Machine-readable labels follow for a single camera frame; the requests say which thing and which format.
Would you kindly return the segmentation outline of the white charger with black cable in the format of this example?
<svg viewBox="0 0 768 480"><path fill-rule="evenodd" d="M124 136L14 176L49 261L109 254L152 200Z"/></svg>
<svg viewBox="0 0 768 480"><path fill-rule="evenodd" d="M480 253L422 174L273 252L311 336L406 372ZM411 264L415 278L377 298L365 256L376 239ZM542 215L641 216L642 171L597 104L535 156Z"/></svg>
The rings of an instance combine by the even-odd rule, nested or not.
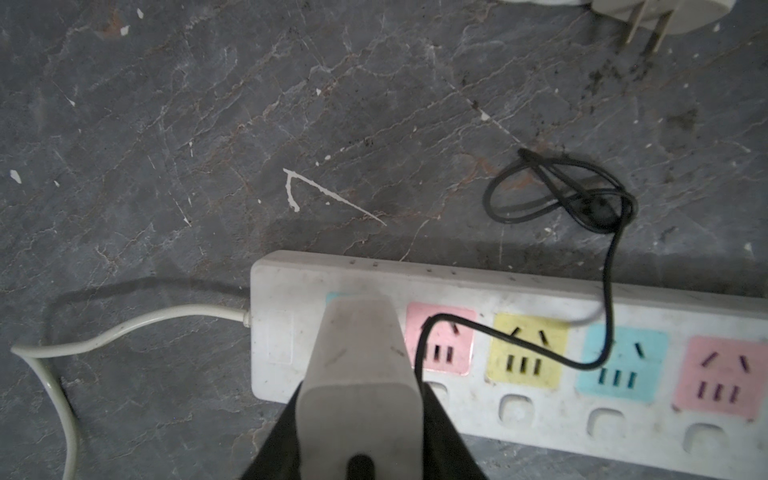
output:
<svg viewBox="0 0 768 480"><path fill-rule="evenodd" d="M603 346L589 362L447 312L425 320L416 350L409 353L389 300L346 295L331 301L296 404L300 479L424 479L424 357L439 324L483 333L575 370L602 367L614 339L613 262L614 253L608 252Z"/></svg>

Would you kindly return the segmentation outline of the white power strip colourful sockets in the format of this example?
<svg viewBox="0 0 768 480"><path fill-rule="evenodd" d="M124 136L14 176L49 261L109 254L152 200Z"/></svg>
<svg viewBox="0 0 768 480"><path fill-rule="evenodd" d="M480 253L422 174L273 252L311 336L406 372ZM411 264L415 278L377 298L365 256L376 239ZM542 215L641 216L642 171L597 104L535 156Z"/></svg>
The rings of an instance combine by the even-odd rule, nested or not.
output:
<svg viewBox="0 0 768 480"><path fill-rule="evenodd" d="M457 429L720 479L767 475L767 303L616 284L606 363L598 282L277 251L250 272L252 390L284 403L302 380L325 308L388 299L413 355L426 319L456 315L537 346L463 326L432 330L424 378Z"/></svg>

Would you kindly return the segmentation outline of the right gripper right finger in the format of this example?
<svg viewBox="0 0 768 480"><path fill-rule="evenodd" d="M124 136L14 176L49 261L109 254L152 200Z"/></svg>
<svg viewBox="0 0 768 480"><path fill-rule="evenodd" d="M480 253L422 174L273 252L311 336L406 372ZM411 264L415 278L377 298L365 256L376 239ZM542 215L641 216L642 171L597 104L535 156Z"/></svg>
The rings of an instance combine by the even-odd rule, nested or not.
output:
<svg viewBox="0 0 768 480"><path fill-rule="evenodd" d="M422 398L423 478L486 479L430 385L423 385Z"/></svg>

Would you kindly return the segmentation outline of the white USB charger block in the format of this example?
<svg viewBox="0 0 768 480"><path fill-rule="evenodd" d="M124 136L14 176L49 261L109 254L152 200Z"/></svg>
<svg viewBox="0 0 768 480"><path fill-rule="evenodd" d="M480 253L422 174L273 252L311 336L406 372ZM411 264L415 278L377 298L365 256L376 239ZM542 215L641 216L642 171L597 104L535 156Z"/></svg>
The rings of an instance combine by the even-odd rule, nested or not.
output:
<svg viewBox="0 0 768 480"><path fill-rule="evenodd" d="M652 32L647 47L656 53L667 35L700 29L728 15L736 0L594 0L594 13L624 22L622 45L629 45L640 28Z"/></svg>

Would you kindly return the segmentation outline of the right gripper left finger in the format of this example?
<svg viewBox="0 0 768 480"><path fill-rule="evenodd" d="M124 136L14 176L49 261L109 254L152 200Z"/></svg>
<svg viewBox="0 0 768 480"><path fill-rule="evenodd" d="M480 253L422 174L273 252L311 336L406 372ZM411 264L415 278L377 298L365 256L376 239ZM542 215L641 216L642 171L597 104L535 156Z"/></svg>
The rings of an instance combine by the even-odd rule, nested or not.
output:
<svg viewBox="0 0 768 480"><path fill-rule="evenodd" d="M296 427L299 383L242 480L299 480L300 447Z"/></svg>

